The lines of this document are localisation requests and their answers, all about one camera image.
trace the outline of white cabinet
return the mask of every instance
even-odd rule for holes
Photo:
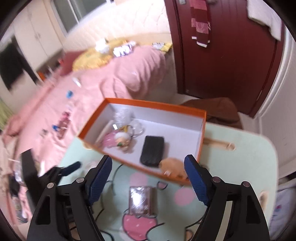
[[[25,58],[37,70],[62,48],[43,0],[33,0],[13,21],[15,37]]]

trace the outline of white towel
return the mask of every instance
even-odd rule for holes
[[[281,18],[263,0],[248,0],[249,19],[269,26],[270,34],[276,39],[281,40]]]

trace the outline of cabinet door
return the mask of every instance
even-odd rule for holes
[[[266,26],[248,18],[247,1],[218,0],[209,5],[210,43],[207,48],[198,46],[191,39],[189,1],[184,5],[174,1],[180,20],[186,94],[229,97],[239,111],[249,114],[267,80],[277,41]]]
[[[46,59],[37,35],[28,16],[27,8],[23,9],[13,21],[15,37],[31,67],[36,70]]]
[[[29,18],[48,57],[62,48],[62,44],[48,17],[43,0],[33,0],[28,5]]]

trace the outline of open box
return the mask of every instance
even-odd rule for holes
[[[130,150],[118,147],[98,147],[95,142],[105,126],[114,119],[115,112],[129,109],[132,117],[144,127],[143,134],[133,138]],[[124,165],[159,178],[188,185],[189,180],[162,174],[159,168],[147,167],[140,162],[146,136],[164,137],[163,159],[174,157],[184,161],[192,154],[197,161],[205,132],[206,111],[196,108],[130,99],[106,98],[93,113],[79,134],[79,138],[91,149],[111,156]]]

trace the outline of tufted headboard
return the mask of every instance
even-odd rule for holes
[[[164,0],[129,0],[112,4],[74,28],[63,42],[65,51],[95,46],[101,38],[126,37],[137,42],[171,42]]]

